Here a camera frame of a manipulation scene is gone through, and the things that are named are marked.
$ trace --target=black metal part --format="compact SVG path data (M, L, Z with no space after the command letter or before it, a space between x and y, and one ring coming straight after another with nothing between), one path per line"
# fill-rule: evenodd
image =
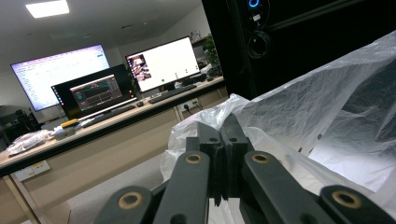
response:
M209 157L186 152L177 163L161 200L154 224L202 224L208 215Z
M207 223L208 198L219 205L221 196L240 198L247 224L396 223L353 189L326 187L320 196L303 189L274 156L254 150L235 115L219 132L203 123L197 127L198 136L187 138L168 182L151 193L136 187L118 191L95 224ZM142 203L121 208L122 195L134 191L143 195Z
M396 223L390 215L364 195L344 186L323 188L319 204L332 215L336 223Z

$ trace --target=monitor screen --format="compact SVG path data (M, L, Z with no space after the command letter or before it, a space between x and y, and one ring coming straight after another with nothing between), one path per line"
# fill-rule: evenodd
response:
M12 70L35 111L58 104L50 87L109 67L101 45L77 49L23 63Z
M69 119L89 118L136 100L123 64L50 88Z
M178 40L125 56L140 92L200 72L190 39Z

